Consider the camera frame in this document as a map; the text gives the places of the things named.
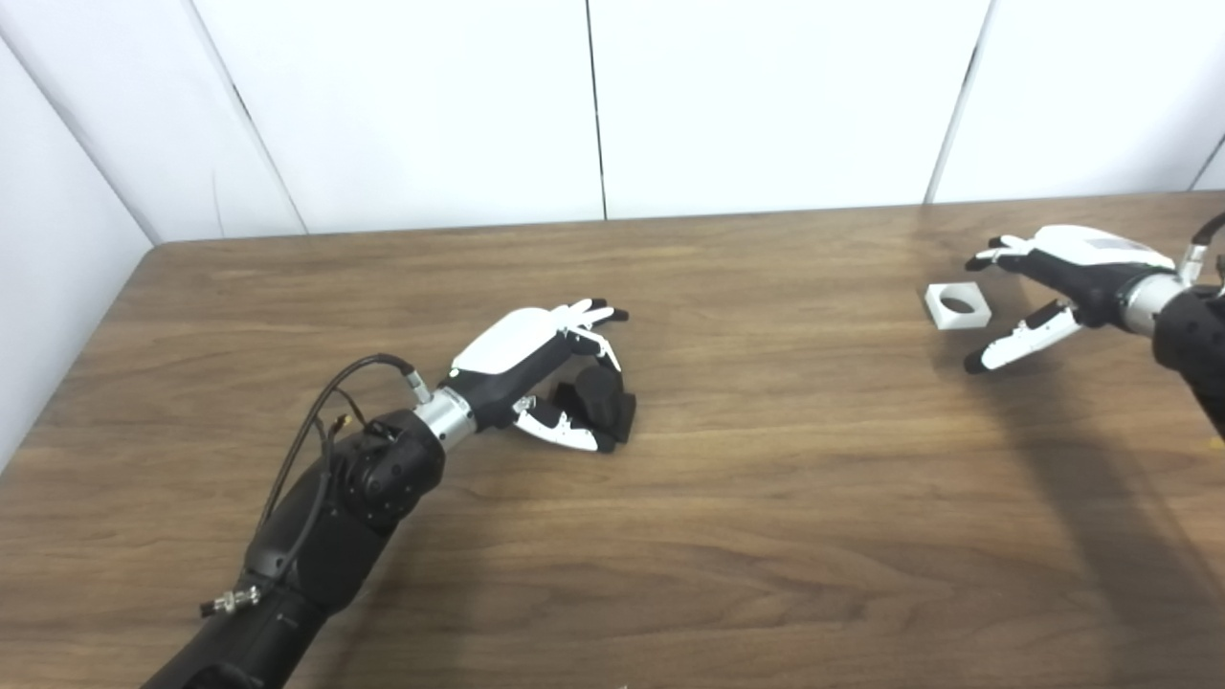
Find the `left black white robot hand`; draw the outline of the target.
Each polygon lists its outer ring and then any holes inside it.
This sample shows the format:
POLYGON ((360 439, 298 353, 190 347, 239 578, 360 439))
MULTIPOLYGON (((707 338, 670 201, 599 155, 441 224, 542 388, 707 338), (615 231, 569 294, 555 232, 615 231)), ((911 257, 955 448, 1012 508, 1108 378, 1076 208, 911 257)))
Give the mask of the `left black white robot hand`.
POLYGON ((624 389, 612 345, 597 329, 626 320, 628 314, 606 300, 510 311, 454 357, 414 414, 442 451, 486 429, 514 427, 561 447, 612 454, 630 439, 637 401, 624 389), (581 356, 594 358, 595 367, 561 385, 560 401, 535 395, 581 356))

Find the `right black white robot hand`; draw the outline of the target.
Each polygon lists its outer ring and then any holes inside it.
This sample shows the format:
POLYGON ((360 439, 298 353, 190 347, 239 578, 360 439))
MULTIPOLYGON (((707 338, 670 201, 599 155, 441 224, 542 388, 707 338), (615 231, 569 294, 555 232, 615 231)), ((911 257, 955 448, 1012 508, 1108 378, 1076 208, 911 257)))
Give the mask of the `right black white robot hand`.
POLYGON ((1174 298, 1189 291, 1167 255, 1138 242, 1076 224, 1051 224, 1033 238, 998 235, 967 270, 998 267, 1058 292, 1002 340, 967 356, 970 374, 1009 367, 1084 329, 1114 326, 1152 337, 1174 298))

